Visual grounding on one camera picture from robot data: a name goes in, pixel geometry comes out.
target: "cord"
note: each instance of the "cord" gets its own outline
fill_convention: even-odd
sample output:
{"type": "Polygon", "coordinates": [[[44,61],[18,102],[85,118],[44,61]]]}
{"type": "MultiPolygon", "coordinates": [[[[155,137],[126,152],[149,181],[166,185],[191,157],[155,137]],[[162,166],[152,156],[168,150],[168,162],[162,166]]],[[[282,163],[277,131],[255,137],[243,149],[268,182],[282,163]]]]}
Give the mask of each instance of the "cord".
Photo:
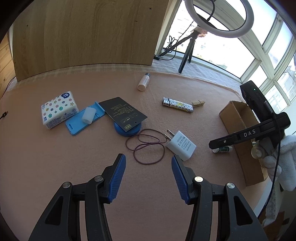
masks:
{"type": "Polygon", "coordinates": [[[10,83],[14,80],[14,78],[15,78],[15,77],[13,77],[13,78],[9,81],[9,83],[8,83],[8,85],[6,86],[6,89],[5,89],[5,91],[4,91],[3,95],[2,95],[2,97],[4,96],[4,94],[5,94],[5,92],[6,92],[7,88],[8,88],[8,86],[9,86],[10,83]]]}
{"type": "Polygon", "coordinates": [[[2,116],[0,116],[0,119],[4,118],[5,116],[7,116],[8,111],[5,111],[2,116]]]}
{"type": "Polygon", "coordinates": [[[212,13],[211,13],[211,15],[208,17],[208,19],[207,19],[207,22],[208,21],[210,21],[210,19],[212,18],[212,16],[214,15],[214,12],[215,12],[215,2],[214,2],[214,0],[210,0],[211,2],[212,2],[212,4],[213,4],[213,10],[212,10],[212,13]]]}
{"type": "Polygon", "coordinates": [[[164,146],[163,144],[167,142],[167,139],[165,140],[165,142],[161,142],[160,139],[157,138],[157,137],[155,137],[155,136],[147,135],[147,134],[141,134],[143,131],[146,131],[146,130],[155,131],[155,132],[160,133],[161,135],[163,135],[163,133],[161,133],[160,131],[154,130],[154,129],[143,129],[143,130],[141,130],[141,131],[139,132],[139,134],[134,135],[134,136],[132,136],[132,137],[129,137],[129,138],[126,140],[126,148],[128,148],[128,149],[131,150],[131,151],[133,151],[133,157],[135,158],[135,160],[136,160],[138,163],[141,163],[141,164],[143,164],[143,165],[150,165],[150,164],[158,163],[158,162],[160,162],[160,161],[163,159],[163,157],[164,157],[164,155],[165,155],[165,146],[164,146]],[[152,138],[157,139],[158,141],[157,141],[157,142],[146,142],[146,141],[141,141],[141,140],[140,140],[140,136],[148,136],[148,137],[152,137],[152,138]],[[133,137],[138,137],[138,140],[139,140],[140,142],[142,142],[142,144],[139,144],[139,145],[137,145],[134,149],[131,149],[131,148],[128,147],[127,143],[128,143],[128,141],[129,141],[131,138],[133,138],[133,137]],[[162,157],[161,157],[159,160],[157,160],[157,161],[149,162],[149,163],[144,163],[144,162],[139,161],[139,160],[136,158],[136,151],[141,150],[141,149],[143,149],[143,148],[145,148],[145,147],[147,147],[147,146],[150,146],[150,145],[161,145],[161,146],[163,147],[163,155],[162,155],[162,157]]]}
{"type": "MultiPolygon", "coordinates": [[[[182,35],[178,38],[177,42],[180,40],[180,38],[186,33],[186,31],[190,28],[190,26],[193,24],[194,21],[192,21],[192,23],[189,25],[189,27],[184,31],[184,33],[182,33],[182,35]]],[[[169,39],[169,42],[168,42],[168,46],[165,48],[165,51],[168,50],[170,47],[172,47],[174,45],[174,41],[176,40],[175,38],[173,38],[172,36],[169,36],[168,37],[169,39]]],[[[176,57],[176,53],[177,53],[177,46],[176,46],[176,49],[175,49],[175,55],[171,58],[171,59],[164,59],[164,58],[160,58],[161,60],[165,60],[165,61],[169,61],[169,60],[172,60],[176,57]]]]}
{"type": "Polygon", "coordinates": [[[270,200],[270,197],[271,197],[272,191],[273,191],[273,189],[274,189],[274,183],[275,183],[275,181],[276,181],[276,171],[277,171],[277,168],[278,168],[278,165],[279,165],[279,155],[280,155],[280,153],[281,153],[281,130],[280,130],[280,128],[279,128],[279,124],[278,124],[278,122],[277,122],[277,119],[276,119],[276,117],[275,117],[275,114],[274,114],[274,121],[275,121],[275,123],[276,123],[277,129],[279,130],[278,155],[277,155],[277,158],[276,158],[276,167],[275,167],[275,170],[274,170],[274,178],[273,178],[273,180],[272,180],[271,190],[270,190],[270,193],[269,193],[269,196],[268,196],[268,199],[267,199],[265,205],[263,206],[263,208],[262,208],[260,214],[258,215],[258,218],[261,216],[261,214],[263,213],[263,211],[266,209],[266,206],[267,206],[267,204],[269,203],[269,200],[270,200]]]}
{"type": "MultiPolygon", "coordinates": [[[[212,10],[212,13],[211,15],[208,17],[207,19],[207,22],[210,21],[210,19],[212,18],[212,16],[214,15],[214,12],[215,12],[215,2],[214,0],[210,0],[213,4],[213,10],[212,10]]],[[[177,42],[180,40],[180,38],[186,33],[186,31],[190,28],[190,26],[193,24],[194,21],[192,21],[192,23],[189,25],[189,27],[185,30],[184,33],[182,33],[182,35],[178,38],[177,42]]],[[[169,42],[168,42],[168,46],[165,48],[165,51],[167,51],[169,48],[171,48],[173,45],[174,45],[174,41],[176,40],[174,37],[172,36],[169,36],[169,42]]],[[[164,58],[160,58],[161,60],[165,60],[165,61],[169,61],[169,60],[172,60],[176,57],[176,53],[177,53],[177,46],[176,46],[176,49],[175,49],[175,54],[172,58],[170,59],[164,59],[164,58]]]]}

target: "small bottle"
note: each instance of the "small bottle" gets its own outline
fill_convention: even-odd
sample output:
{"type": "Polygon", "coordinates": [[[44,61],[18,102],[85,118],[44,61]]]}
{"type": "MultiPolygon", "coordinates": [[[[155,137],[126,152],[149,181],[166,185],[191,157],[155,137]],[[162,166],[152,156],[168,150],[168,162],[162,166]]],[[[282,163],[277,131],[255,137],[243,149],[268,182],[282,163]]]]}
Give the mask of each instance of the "small bottle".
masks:
{"type": "Polygon", "coordinates": [[[147,87],[147,85],[149,83],[149,80],[150,80],[149,76],[150,76],[150,73],[146,73],[142,77],[140,83],[138,84],[138,90],[140,90],[140,91],[145,91],[146,90],[146,87],[147,87]]]}
{"type": "Polygon", "coordinates": [[[257,144],[251,149],[251,155],[254,159],[263,159],[267,156],[267,153],[262,146],[257,144]]]}
{"type": "Polygon", "coordinates": [[[213,153],[220,153],[220,152],[232,152],[233,148],[232,146],[224,146],[219,147],[213,150],[213,153]]]}

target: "black card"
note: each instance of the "black card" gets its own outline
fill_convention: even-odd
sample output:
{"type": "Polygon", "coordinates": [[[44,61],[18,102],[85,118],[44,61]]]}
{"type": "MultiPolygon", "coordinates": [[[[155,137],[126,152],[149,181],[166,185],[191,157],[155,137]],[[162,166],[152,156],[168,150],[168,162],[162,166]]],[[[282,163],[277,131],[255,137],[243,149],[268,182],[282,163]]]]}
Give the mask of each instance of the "black card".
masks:
{"type": "Polygon", "coordinates": [[[129,131],[147,118],[120,97],[105,100],[99,104],[124,131],[129,131]]]}

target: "wooden wall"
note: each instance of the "wooden wall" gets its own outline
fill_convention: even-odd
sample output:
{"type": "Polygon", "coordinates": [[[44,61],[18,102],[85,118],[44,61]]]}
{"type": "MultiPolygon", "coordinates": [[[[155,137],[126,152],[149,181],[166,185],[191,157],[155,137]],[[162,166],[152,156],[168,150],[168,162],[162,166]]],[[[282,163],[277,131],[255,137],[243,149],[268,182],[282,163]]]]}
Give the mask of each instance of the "wooden wall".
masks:
{"type": "Polygon", "coordinates": [[[35,0],[16,19],[17,80],[99,63],[151,65],[169,0],[35,0]]]}
{"type": "Polygon", "coordinates": [[[15,77],[7,34],[0,43],[0,98],[2,98],[10,80],[15,77]]]}

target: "lighter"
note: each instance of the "lighter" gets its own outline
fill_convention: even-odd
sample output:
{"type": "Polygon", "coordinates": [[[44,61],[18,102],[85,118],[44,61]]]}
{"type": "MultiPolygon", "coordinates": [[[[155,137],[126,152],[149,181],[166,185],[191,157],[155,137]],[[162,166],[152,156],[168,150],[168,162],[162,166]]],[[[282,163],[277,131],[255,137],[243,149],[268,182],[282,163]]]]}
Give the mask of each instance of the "lighter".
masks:
{"type": "Polygon", "coordinates": [[[163,98],[163,105],[167,107],[175,108],[178,110],[190,112],[190,113],[193,112],[192,105],[189,105],[177,100],[169,99],[169,98],[163,98]]]}

